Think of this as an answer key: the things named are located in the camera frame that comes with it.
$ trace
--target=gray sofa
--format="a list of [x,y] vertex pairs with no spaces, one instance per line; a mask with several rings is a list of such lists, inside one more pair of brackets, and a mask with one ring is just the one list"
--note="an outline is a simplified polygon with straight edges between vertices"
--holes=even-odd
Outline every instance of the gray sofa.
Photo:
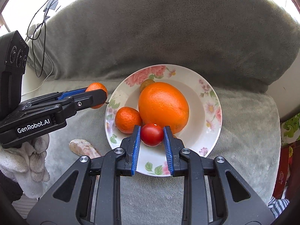
[[[76,0],[46,27],[44,73],[54,65],[53,72],[28,98],[95,81],[106,85],[110,97],[143,67],[190,68],[209,81],[222,106],[223,126],[209,158],[224,156],[269,202],[281,140],[276,104],[265,92],[300,47],[300,27],[282,8],[269,0]],[[34,44],[37,69],[43,33]],[[28,64],[34,66],[32,50]],[[105,107],[80,111],[50,134],[45,191],[78,158],[69,150],[71,140],[86,139],[102,154],[110,150],[104,113]],[[179,224],[182,202],[182,178],[121,178],[124,225]]]

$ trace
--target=floral plate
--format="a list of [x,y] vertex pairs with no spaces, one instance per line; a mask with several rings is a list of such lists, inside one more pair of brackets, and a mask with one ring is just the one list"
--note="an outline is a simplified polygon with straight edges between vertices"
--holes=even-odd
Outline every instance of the floral plate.
[[[222,126],[219,99],[202,76],[172,64],[143,68],[127,77],[113,92],[105,112],[105,132],[111,148],[119,147],[122,139],[129,136],[115,126],[118,109],[127,106],[138,110],[140,84],[146,79],[169,83],[183,93],[189,104],[190,116],[184,129],[175,135],[185,147],[202,157],[208,156],[219,138]],[[148,147],[141,141],[136,170],[149,176],[170,176],[164,145]]]

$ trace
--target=gray blanket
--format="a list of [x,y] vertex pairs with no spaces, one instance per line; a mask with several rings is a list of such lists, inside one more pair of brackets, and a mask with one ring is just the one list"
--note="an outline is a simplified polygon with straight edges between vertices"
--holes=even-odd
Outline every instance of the gray blanket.
[[[264,92],[294,61],[299,25],[267,0],[76,0],[47,22],[45,74],[35,92],[106,85],[109,94],[130,73],[154,64],[188,67],[214,87],[223,127],[210,154],[224,156],[268,203],[280,151],[275,102]],[[41,68],[43,30],[35,42]],[[33,65],[32,52],[29,64]],[[102,154],[110,150],[105,107],[84,110],[51,133],[46,166],[50,187],[77,159],[72,139],[86,139]],[[121,179],[123,224],[179,224],[181,178],[136,174]]]

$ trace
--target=tangerine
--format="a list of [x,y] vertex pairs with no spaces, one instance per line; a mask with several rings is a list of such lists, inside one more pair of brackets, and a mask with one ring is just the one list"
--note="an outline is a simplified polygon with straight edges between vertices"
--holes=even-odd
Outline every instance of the tangerine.
[[[91,83],[91,84],[87,87],[87,89],[85,90],[85,92],[95,91],[95,90],[99,90],[99,89],[104,90],[104,91],[106,92],[106,97],[107,97],[107,89],[106,89],[106,87],[105,87],[103,84],[98,83],[98,82]],[[91,107],[91,108],[97,109],[97,108],[99,108],[99,107],[102,107],[103,105],[104,105],[104,104],[100,104],[100,105],[97,105],[97,106],[93,106],[93,107]]]
[[142,126],[142,124],[143,121],[139,112],[131,107],[121,107],[115,115],[115,125],[125,134],[132,134],[134,126]]
[[172,134],[188,123],[189,106],[184,95],[174,86],[156,82],[148,85],[139,96],[139,114],[144,124],[170,126]]

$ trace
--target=hand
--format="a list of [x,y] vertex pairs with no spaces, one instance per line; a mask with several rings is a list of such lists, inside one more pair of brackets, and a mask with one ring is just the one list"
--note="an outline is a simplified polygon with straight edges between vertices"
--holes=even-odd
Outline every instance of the hand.
[[19,149],[3,149],[0,146],[0,170],[14,182],[18,182],[25,195],[39,198],[43,194],[42,182],[50,175],[45,167],[49,134],[24,142]]

